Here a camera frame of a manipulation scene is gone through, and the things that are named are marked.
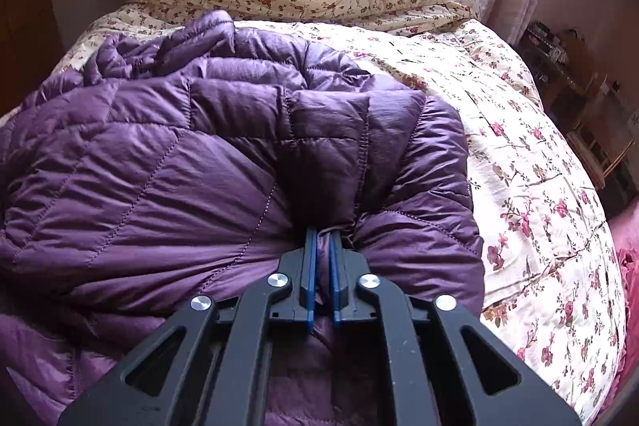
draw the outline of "floral comforter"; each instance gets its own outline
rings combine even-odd
[[[58,68],[81,67],[107,33],[153,38],[215,8],[344,50],[458,109],[486,240],[482,319],[590,424],[625,337],[613,243],[586,172],[518,55],[476,20],[477,0],[130,0]]]

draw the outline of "triangular cutout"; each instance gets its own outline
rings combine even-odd
[[[126,377],[127,385],[141,392],[157,397],[162,391],[166,377],[169,374],[173,358],[180,350],[187,330],[180,327],[162,342],[149,356]]]
[[[462,327],[460,332],[484,392],[494,395],[520,382],[519,373],[471,327]]]

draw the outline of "metal bolt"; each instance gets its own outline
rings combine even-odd
[[[379,279],[379,276],[373,275],[373,273],[360,276],[359,285],[366,289],[375,289],[379,284],[381,284],[381,279]]]
[[[435,305],[443,311],[452,311],[457,307],[457,300],[450,294],[442,294],[435,298]]]
[[[212,304],[213,301],[208,296],[203,295],[196,296],[193,300],[191,300],[191,308],[196,311],[205,311],[211,307]]]
[[[283,287],[288,283],[288,276],[284,273],[273,273],[268,277],[268,284],[273,287]]]

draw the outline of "floral bedsheet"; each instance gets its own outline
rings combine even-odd
[[[477,0],[130,0],[58,68],[82,67],[107,33],[154,38],[216,8],[344,50],[459,111],[486,240],[482,320],[590,424],[625,337],[613,243],[586,172],[519,56],[476,20]]]

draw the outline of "purple puffer jacket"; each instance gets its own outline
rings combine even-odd
[[[144,44],[108,37],[0,129],[0,363],[53,425],[188,298],[242,293],[308,225],[478,315],[466,155],[441,100],[225,12]],[[306,344],[274,353],[266,424],[377,424],[369,341],[317,314]]]

